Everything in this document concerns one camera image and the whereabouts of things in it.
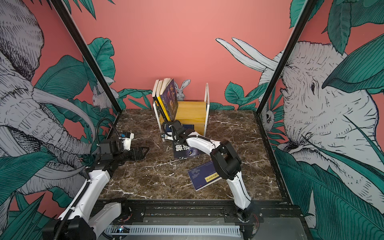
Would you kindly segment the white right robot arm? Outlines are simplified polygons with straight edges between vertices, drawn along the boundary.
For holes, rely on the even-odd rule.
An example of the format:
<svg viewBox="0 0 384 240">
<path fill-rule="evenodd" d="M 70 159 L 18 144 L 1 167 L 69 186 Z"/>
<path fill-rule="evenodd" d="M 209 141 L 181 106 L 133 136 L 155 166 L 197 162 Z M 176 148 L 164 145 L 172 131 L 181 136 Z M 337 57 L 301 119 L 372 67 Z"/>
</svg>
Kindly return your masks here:
<svg viewBox="0 0 384 240">
<path fill-rule="evenodd" d="M 232 144 L 227 141 L 214 141 L 200 135 L 191 129 L 186 129 L 180 121 L 162 123 L 162 130 L 167 139 L 175 144 L 183 144 L 209 155 L 212 159 L 216 173 L 226 180 L 234 197 L 238 218 L 242 222 L 248 222 L 253 217 L 256 207 L 252 204 L 252 198 L 245 187 L 241 158 Z"/>
</svg>

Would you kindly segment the white wooden book rack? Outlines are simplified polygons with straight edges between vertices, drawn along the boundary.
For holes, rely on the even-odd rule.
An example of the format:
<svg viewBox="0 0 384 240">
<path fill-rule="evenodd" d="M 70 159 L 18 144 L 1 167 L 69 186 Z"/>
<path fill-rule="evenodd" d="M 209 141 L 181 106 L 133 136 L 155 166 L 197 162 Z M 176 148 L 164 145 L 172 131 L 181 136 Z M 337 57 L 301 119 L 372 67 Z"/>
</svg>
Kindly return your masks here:
<svg viewBox="0 0 384 240">
<path fill-rule="evenodd" d="M 175 120 L 178 120 L 183 125 L 192 125 L 194 130 L 199 134 L 205 136 L 207 132 L 209 107 L 210 107 L 210 91 L 209 85 L 205 86 L 205 97 L 203 101 L 185 101 L 183 90 L 190 83 L 190 80 L 185 80 L 179 87 L 175 82 L 177 91 L 178 109 Z M 153 100 L 153 108 L 157 118 L 160 133 L 163 133 L 162 123 L 165 121 Z"/>
</svg>

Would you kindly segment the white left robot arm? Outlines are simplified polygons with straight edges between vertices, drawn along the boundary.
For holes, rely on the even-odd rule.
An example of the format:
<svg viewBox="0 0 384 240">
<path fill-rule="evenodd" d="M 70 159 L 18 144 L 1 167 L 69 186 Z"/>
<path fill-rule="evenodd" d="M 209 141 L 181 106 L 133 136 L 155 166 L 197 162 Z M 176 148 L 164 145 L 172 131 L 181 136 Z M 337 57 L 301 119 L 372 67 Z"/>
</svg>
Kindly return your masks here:
<svg viewBox="0 0 384 240">
<path fill-rule="evenodd" d="M 44 240 L 97 240 L 121 215 L 122 204 L 118 201 L 107 203 L 94 216 L 91 213 L 116 169 L 127 161 L 144 159 L 149 152 L 148 147 L 133 148 L 133 138 L 122 135 L 116 140 L 97 142 L 99 153 L 86 171 L 86 181 L 59 218 L 45 225 L 42 230 Z"/>
</svg>

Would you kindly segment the black corner frame post left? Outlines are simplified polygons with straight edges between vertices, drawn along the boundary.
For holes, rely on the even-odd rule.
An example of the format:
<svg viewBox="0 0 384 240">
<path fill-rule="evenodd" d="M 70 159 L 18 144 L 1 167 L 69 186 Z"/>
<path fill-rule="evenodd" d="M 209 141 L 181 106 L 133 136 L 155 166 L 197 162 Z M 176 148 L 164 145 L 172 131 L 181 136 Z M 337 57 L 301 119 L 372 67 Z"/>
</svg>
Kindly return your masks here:
<svg viewBox="0 0 384 240">
<path fill-rule="evenodd" d="M 58 13 L 64 25 L 66 26 L 68 32 L 70 33 L 72 39 L 76 43 L 83 57 L 85 58 L 87 64 L 91 69 L 91 72 L 95 75 L 96 79 L 98 80 L 101 87 L 105 91 L 105 94 L 107 95 L 108 99 L 111 101 L 117 113 L 120 114 L 122 112 L 122 109 L 120 108 L 119 103 L 114 97 L 109 85 L 107 84 L 99 65 L 97 64 L 94 56 L 92 55 L 78 27 L 73 21 L 71 14 L 69 13 L 69 10 L 67 9 L 66 5 L 64 4 L 63 1 L 59 1 L 59 0 L 52 0 L 50 2 L 52 3 L 52 6 Z"/>
</svg>

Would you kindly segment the black corner frame post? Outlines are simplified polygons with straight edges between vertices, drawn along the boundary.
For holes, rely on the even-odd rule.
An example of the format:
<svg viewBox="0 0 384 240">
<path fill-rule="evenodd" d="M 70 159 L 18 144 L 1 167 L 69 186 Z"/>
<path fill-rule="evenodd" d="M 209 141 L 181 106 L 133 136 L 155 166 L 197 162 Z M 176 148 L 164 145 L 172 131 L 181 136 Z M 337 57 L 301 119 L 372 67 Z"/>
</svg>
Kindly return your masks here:
<svg viewBox="0 0 384 240">
<path fill-rule="evenodd" d="M 304 5 L 304 8 L 302 9 L 301 11 L 301 14 L 300 14 L 300 17 L 294 27 L 294 30 L 291 34 L 291 37 L 287 43 L 287 46 L 282 54 L 282 57 L 278 63 L 278 66 L 276 68 L 276 70 L 274 70 L 274 74 L 273 74 L 273 77 L 266 89 L 266 92 L 262 98 L 262 101 L 258 107 L 258 109 L 254 112 L 255 116 L 256 117 L 259 117 L 262 113 L 262 110 L 263 108 L 265 107 L 265 105 L 267 104 L 267 101 L 268 101 L 268 98 L 269 96 L 271 95 L 277 81 L 281 78 L 281 74 L 284 70 L 284 67 L 286 66 L 286 63 L 288 62 L 294 48 L 295 48 L 295 45 L 297 43 L 297 41 L 299 40 L 301 34 L 302 34 L 302 31 L 305 27 L 305 25 L 307 24 L 307 21 L 313 11 L 313 9 L 315 8 L 316 4 L 317 4 L 318 1 L 315 1 L 315 0 L 309 0 L 309 1 L 306 1 L 305 5 Z"/>
<path fill-rule="evenodd" d="M 69 10 L 67 9 L 66 5 L 64 4 L 63 1 L 59 1 L 59 0 L 52 0 L 50 2 L 52 3 L 52 6 L 58 13 L 64 25 L 66 26 L 68 32 L 70 33 L 72 39 L 76 43 L 83 57 L 85 58 L 87 64 L 91 69 L 91 72 L 95 75 L 96 79 L 98 80 L 101 87 L 105 91 L 105 94 L 107 95 L 108 99 L 111 101 L 117 113 L 120 114 L 122 112 L 122 109 L 120 108 L 119 103 L 114 97 L 109 85 L 107 84 L 99 65 L 97 64 L 94 56 L 92 55 L 78 27 L 73 21 L 71 14 L 69 13 Z"/>
</svg>

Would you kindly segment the black corner frame post right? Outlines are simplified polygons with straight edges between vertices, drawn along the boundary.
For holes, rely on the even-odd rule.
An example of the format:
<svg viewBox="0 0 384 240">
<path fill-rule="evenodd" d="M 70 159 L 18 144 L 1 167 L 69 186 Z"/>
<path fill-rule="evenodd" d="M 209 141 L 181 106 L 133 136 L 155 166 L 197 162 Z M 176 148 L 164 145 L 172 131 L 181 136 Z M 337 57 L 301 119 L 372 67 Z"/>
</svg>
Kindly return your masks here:
<svg viewBox="0 0 384 240">
<path fill-rule="evenodd" d="M 295 48 L 295 45 L 297 43 L 297 41 L 299 40 L 301 34 L 302 34 L 302 31 L 305 27 L 305 25 L 307 24 L 307 21 L 313 11 L 313 9 L 315 8 L 316 4 L 317 4 L 318 1 L 315 1 L 315 0 L 309 0 L 309 1 L 306 1 L 305 5 L 304 5 L 304 8 L 302 9 L 301 11 L 301 14 L 300 14 L 300 17 L 294 27 L 294 30 L 291 34 L 291 37 L 287 43 L 287 46 L 282 54 L 282 57 L 278 63 L 278 66 L 276 68 L 276 70 L 274 70 L 274 74 L 273 74 L 273 77 L 266 89 L 266 92 L 262 98 L 262 101 L 258 107 L 258 109 L 254 112 L 255 116 L 256 117 L 259 117 L 262 113 L 262 110 L 263 108 L 265 107 L 265 105 L 267 104 L 267 101 L 268 101 L 268 98 L 269 96 L 271 95 L 277 81 L 281 78 L 281 74 L 284 70 L 284 67 L 286 66 L 286 63 L 288 62 L 294 48 Z"/>
</svg>

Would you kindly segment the yellow cartoon cover book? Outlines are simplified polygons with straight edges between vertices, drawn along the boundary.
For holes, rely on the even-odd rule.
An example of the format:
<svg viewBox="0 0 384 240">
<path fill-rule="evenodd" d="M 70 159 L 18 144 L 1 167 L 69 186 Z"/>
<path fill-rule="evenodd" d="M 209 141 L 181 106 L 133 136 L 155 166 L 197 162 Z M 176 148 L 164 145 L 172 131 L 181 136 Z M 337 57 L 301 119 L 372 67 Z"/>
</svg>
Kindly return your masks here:
<svg viewBox="0 0 384 240">
<path fill-rule="evenodd" d="M 158 90 L 157 90 L 157 96 L 159 98 L 159 101 L 161 103 L 161 106 L 162 106 L 164 112 L 167 115 L 168 122 L 171 121 L 171 117 L 170 117 L 170 114 L 168 113 L 168 110 L 166 108 L 166 104 L 163 101 L 162 93 L 164 92 L 164 89 L 166 88 L 166 86 L 167 86 L 167 84 L 169 83 L 170 80 L 171 80 L 170 78 L 165 78 L 163 80 L 160 80 L 162 83 L 159 84 L 159 87 L 158 87 Z"/>
</svg>

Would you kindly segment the black book with gold title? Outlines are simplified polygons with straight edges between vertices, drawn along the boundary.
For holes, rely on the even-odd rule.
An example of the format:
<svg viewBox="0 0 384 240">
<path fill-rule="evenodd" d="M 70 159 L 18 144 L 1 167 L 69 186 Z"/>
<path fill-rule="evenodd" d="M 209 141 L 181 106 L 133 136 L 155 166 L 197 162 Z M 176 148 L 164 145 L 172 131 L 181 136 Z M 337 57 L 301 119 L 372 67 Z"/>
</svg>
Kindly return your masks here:
<svg viewBox="0 0 384 240">
<path fill-rule="evenodd" d="M 159 101 L 159 98 L 157 96 L 157 90 L 158 90 L 158 87 L 159 87 L 160 83 L 162 83 L 160 80 L 156 80 L 155 81 L 154 88 L 153 88 L 153 91 L 152 91 L 152 97 L 153 97 L 154 103 L 155 103 L 155 105 L 157 107 L 157 110 L 160 112 L 161 116 L 163 117 L 163 120 L 165 122 L 167 122 L 168 121 L 167 115 L 164 112 L 164 110 L 163 110 L 163 108 L 161 106 L 161 103 Z"/>
</svg>

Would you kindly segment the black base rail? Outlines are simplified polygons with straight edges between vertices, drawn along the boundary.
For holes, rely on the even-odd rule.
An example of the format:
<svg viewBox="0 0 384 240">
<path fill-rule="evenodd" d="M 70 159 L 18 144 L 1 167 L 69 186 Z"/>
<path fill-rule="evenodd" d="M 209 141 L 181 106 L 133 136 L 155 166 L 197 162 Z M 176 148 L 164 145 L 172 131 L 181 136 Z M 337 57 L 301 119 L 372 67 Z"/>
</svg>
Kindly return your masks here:
<svg viewBox="0 0 384 240">
<path fill-rule="evenodd" d="M 128 223 L 141 223 L 144 218 L 224 218 L 226 222 L 238 223 L 236 206 L 233 200 L 132 200 L 132 199 L 101 199 L 97 200 L 91 216 L 96 215 L 107 203 L 122 204 L 122 215 L 132 216 Z M 298 206 L 281 201 L 253 201 L 257 207 L 259 220 L 266 218 L 298 218 L 304 215 Z"/>
</svg>

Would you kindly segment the purple portrait cover book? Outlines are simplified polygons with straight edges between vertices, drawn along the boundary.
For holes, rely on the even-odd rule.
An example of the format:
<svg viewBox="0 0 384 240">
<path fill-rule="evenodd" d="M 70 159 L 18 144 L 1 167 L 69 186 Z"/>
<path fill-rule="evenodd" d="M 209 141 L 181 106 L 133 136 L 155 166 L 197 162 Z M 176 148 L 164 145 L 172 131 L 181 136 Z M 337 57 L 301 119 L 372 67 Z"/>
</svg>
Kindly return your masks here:
<svg viewBox="0 0 384 240">
<path fill-rule="evenodd" d="M 166 88 L 164 89 L 164 92 L 162 93 L 162 98 L 166 104 L 168 113 L 170 114 L 170 122 L 173 122 L 176 118 L 178 109 L 177 91 L 174 79 L 171 79 L 167 84 Z"/>
</svg>

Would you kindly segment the blue book yellow label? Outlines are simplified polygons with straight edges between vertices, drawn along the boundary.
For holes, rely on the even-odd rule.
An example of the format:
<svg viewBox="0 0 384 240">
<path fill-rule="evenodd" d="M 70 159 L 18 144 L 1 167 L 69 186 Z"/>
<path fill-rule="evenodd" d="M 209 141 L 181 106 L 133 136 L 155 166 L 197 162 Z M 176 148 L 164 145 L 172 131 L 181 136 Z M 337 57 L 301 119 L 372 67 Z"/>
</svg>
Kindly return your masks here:
<svg viewBox="0 0 384 240">
<path fill-rule="evenodd" d="M 216 172 L 212 161 L 189 170 L 188 175 L 196 191 L 199 191 L 222 179 Z"/>
<path fill-rule="evenodd" d="M 171 123 L 171 122 L 165 122 L 165 123 L 162 124 L 162 130 L 163 130 L 163 132 L 171 132 L 171 129 L 170 129 L 170 127 L 169 127 L 169 124 L 170 124 L 170 123 Z M 183 127 L 186 128 L 186 129 L 192 129 L 192 133 L 195 132 L 194 127 L 193 127 L 192 125 L 183 125 Z"/>
</svg>

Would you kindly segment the dark wolf eye book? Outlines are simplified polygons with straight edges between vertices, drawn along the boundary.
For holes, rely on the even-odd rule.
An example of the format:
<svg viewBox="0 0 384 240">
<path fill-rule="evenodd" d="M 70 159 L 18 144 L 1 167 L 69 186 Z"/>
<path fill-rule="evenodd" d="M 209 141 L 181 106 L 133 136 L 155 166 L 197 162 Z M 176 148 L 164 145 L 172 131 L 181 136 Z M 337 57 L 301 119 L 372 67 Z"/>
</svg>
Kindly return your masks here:
<svg viewBox="0 0 384 240">
<path fill-rule="evenodd" d="M 175 143 L 173 143 L 173 153 L 175 159 L 193 158 L 202 154 L 202 152 L 196 148 Z"/>
</svg>

